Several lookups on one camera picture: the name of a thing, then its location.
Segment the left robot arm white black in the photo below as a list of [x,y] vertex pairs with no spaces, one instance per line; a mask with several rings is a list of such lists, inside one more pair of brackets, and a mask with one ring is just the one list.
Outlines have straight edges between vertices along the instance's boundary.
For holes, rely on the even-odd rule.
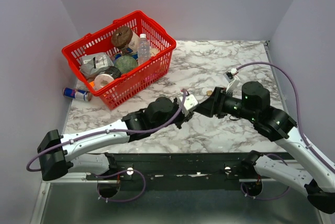
[[52,181],[69,172],[89,172],[109,180],[115,176],[115,165],[104,155],[89,158],[89,152],[144,139],[172,124],[181,128],[193,116],[197,106],[198,101],[193,95],[175,100],[159,97],[147,108],[90,131],[60,135],[58,130],[51,130],[37,148],[42,179]]

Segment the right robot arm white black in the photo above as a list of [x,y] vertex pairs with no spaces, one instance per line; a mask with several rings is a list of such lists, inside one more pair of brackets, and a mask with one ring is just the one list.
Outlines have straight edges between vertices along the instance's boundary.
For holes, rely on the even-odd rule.
[[216,87],[195,112],[223,118],[232,115],[249,120],[262,136],[286,150],[303,168],[300,171],[256,151],[241,162],[241,173],[272,178],[304,196],[318,210],[334,213],[334,163],[299,132],[297,122],[285,111],[270,105],[270,92],[259,82],[244,83],[241,99]]

